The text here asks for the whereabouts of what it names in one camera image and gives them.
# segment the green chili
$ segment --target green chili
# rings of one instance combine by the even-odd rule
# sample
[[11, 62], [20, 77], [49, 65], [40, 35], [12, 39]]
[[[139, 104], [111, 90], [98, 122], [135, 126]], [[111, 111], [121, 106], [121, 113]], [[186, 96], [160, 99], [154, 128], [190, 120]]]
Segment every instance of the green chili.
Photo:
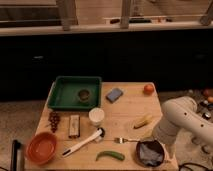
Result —
[[122, 153], [116, 151], [101, 151], [97, 154], [96, 161], [102, 156], [111, 156], [121, 161], [125, 159], [125, 156]]

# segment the fork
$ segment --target fork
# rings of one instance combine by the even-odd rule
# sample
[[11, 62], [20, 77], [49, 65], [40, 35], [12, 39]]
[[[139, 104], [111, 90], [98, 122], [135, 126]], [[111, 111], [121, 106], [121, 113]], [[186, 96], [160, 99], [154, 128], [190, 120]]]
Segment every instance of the fork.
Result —
[[132, 139], [132, 138], [122, 138], [122, 137], [115, 137], [114, 142], [118, 144], [123, 144], [125, 142], [139, 142], [140, 139]]

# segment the dark green plastic tray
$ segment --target dark green plastic tray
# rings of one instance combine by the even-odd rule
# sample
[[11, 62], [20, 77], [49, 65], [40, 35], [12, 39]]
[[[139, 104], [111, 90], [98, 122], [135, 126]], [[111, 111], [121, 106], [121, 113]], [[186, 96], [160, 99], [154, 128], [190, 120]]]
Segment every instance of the dark green plastic tray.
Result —
[[[47, 106], [53, 110], [91, 110], [101, 105], [100, 77], [58, 76], [50, 94]], [[90, 92], [87, 103], [79, 101], [78, 92]]]

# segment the white container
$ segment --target white container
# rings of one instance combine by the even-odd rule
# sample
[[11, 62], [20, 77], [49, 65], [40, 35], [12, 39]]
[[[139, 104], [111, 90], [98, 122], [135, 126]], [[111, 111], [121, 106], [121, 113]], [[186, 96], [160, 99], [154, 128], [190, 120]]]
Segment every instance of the white container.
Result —
[[101, 125], [102, 121], [104, 120], [104, 117], [105, 117], [105, 113], [103, 109], [101, 108], [96, 107], [90, 110], [89, 112], [89, 119], [91, 123], [96, 127]]

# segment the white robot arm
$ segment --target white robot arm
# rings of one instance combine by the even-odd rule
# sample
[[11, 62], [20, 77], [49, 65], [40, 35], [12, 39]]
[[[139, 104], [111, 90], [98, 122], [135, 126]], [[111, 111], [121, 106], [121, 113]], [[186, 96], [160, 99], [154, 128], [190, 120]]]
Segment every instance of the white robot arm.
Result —
[[153, 136], [163, 144], [172, 146], [181, 128], [192, 132], [209, 145], [213, 145], [213, 124], [196, 114], [197, 103], [190, 97], [171, 99], [162, 104], [163, 117], [153, 129]]

